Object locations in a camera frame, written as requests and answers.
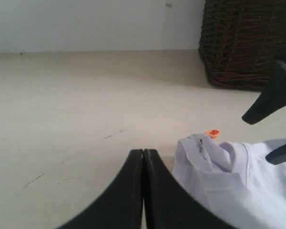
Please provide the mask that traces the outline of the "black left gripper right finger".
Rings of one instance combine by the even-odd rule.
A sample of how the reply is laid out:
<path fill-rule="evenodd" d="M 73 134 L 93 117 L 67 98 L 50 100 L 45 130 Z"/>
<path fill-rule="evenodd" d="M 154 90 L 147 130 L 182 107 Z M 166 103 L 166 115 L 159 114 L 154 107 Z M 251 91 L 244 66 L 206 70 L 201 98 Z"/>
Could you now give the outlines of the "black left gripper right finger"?
<path fill-rule="evenodd" d="M 174 179 L 157 150 L 145 149 L 144 207 L 148 229 L 232 229 Z"/>

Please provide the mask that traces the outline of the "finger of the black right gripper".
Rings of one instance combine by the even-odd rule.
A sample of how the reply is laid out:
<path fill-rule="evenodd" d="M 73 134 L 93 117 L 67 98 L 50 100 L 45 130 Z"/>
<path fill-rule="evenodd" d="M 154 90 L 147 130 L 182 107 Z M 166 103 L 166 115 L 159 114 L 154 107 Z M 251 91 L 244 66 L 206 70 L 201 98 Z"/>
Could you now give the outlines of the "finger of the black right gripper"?
<path fill-rule="evenodd" d="M 270 148 L 265 156 L 268 163 L 279 165 L 286 162 L 286 138 L 266 140 L 265 143 Z"/>
<path fill-rule="evenodd" d="M 286 90 L 264 91 L 242 116 L 242 120 L 254 125 L 285 106 Z"/>

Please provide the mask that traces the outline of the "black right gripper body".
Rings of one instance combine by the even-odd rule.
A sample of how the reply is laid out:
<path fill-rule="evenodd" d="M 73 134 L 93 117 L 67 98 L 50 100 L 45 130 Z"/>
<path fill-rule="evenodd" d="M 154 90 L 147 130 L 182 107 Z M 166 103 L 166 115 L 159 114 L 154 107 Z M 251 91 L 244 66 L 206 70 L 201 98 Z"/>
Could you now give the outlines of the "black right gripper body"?
<path fill-rule="evenodd" d="M 286 105 L 286 53 L 276 58 L 271 105 Z"/>

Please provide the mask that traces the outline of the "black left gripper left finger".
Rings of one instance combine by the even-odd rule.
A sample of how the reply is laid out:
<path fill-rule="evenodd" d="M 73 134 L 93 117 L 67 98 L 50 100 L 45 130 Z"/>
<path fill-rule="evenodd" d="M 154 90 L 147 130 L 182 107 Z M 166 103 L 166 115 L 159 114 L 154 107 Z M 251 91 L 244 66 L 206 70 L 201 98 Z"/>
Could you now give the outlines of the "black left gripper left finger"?
<path fill-rule="evenodd" d="M 142 227 L 143 151 L 131 150 L 111 184 L 61 229 L 140 229 Z"/>

